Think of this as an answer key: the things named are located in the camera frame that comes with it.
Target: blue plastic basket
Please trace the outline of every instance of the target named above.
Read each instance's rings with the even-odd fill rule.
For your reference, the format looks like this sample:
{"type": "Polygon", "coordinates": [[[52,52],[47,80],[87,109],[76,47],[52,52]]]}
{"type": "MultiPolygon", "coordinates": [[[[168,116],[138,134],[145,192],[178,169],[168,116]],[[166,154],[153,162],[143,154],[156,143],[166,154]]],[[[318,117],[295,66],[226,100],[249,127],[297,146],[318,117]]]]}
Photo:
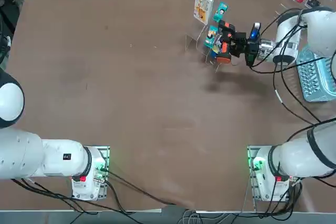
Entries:
{"type": "MultiPolygon", "coordinates": [[[[305,46],[298,55],[297,64],[320,58],[305,46]]],[[[298,66],[303,97],[308,102],[336,99],[336,83],[331,75],[331,57],[298,66]]]]}

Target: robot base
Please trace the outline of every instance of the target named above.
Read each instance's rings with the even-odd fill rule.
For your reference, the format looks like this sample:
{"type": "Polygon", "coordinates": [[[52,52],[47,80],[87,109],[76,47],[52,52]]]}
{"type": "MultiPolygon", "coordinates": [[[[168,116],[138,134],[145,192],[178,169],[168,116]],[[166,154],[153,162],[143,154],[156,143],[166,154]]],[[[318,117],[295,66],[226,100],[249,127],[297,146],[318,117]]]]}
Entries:
{"type": "Polygon", "coordinates": [[[251,172],[251,184],[253,186],[253,196],[257,200],[270,201],[277,180],[272,201],[279,201],[289,188],[289,179],[281,181],[280,177],[275,177],[269,169],[268,152],[271,146],[248,146],[249,167],[251,172]]]}
{"type": "Polygon", "coordinates": [[[110,162],[109,146],[88,146],[92,156],[92,164],[89,174],[80,181],[71,180],[72,197],[82,200],[100,200],[107,197],[106,172],[110,162]]]}

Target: brown table surface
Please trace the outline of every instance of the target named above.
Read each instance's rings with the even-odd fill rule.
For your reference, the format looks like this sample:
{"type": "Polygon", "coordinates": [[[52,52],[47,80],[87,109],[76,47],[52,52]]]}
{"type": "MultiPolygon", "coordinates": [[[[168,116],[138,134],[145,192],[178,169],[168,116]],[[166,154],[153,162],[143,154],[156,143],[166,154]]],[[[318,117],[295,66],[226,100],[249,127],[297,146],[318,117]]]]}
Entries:
{"type": "MultiPolygon", "coordinates": [[[[249,32],[275,16],[278,0],[223,0],[225,19],[249,32]]],[[[110,168],[162,199],[198,210],[241,210],[249,176],[247,145],[284,142],[306,126],[279,103],[272,76],[244,63],[214,73],[184,50],[194,0],[27,0],[8,72],[22,85],[16,127],[42,138],[111,146],[110,168]]],[[[265,37],[274,38],[275,27],[265,37]]],[[[272,64],[260,69],[272,70],[272,64]]],[[[286,79],[302,99],[295,70],[286,79]]],[[[288,107],[312,118],[289,98],[288,107]]],[[[333,103],[308,104],[321,119],[333,103]]],[[[66,178],[39,179],[69,193],[66,178]]],[[[334,190],[303,182],[298,211],[336,212],[334,190]]],[[[162,207],[115,183],[125,209],[162,207]]],[[[68,209],[1,181],[1,209],[68,209]]],[[[115,207],[112,193],[100,202],[115,207]]],[[[253,210],[249,188],[245,210],[253,210]]]]}

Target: sticker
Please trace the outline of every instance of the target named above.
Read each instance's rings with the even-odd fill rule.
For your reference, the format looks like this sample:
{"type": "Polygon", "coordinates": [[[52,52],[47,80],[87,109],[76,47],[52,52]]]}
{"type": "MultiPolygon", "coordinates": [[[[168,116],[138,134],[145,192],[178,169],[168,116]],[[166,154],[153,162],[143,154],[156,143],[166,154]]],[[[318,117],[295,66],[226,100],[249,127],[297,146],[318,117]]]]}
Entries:
{"type": "Polygon", "coordinates": [[[64,153],[63,160],[71,160],[71,153],[64,153]]]}

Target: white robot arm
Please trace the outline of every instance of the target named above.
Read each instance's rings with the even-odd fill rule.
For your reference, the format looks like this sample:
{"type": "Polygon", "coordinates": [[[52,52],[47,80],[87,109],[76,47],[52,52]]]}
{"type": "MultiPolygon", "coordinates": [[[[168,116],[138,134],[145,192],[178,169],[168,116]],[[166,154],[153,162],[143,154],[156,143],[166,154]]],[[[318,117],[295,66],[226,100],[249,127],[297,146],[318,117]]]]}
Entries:
{"type": "MultiPolygon", "coordinates": [[[[289,32],[297,24],[307,27],[308,45],[312,51],[321,57],[331,57],[335,53],[336,34],[333,32],[333,27],[336,27],[336,13],[328,7],[320,6],[305,9],[302,12],[293,11],[283,14],[278,20],[276,40],[261,39],[258,59],[263,60],[273,50],[266,61],[281,62],[280,52],[286,41],[284,38],[290,36],[289,32]]],[[[284,52],[284,66],[294,63],[298,56],[300,33],[301,31],[298,31],[289,39],[284,52]]]]}
{"type": "MultiPolygon", "coordinates": [[[[297,24],[307,27],[310,50],[322,57],[335,55],[336,13],[327,7],[316,7],[280,17],[276,42],[264,40],[266,43],[263,46],[261,40],[259,59],[264,59],[273,50],[267,61],[280,63],[283,43],[278,48],[275,45],[297,24]]],[[[290,65],[296,60],[299,39],[300,32],[290,38],[291,44],[285,50],[283,65],[290,65]]],[[[336,65],[332,68],[332,72],[336,72],[336,65]]],[[[274,200],[279,200],[288,188],[289,177],[315,177],[333,173],[336,170],[336,141],[333,139],[335,133],[336,123],[332,121],[303,131],[290,142],[260,148],[252,167],[256,172],[262,200],[269,200],[268,196],[272,193],[276,179],[278,181],[281,178],[276,183],[274,194],[274,200]]]]}
{"type": "Polygon", "coordinates": [[[101,169],[108,164],[100,150],[72,140],[41,139],[9,127],[21,117],[24,105],[20,84],[0,69],[0,179],[72,177],[73,197],[105,198],[106,173],[101,169]]]}

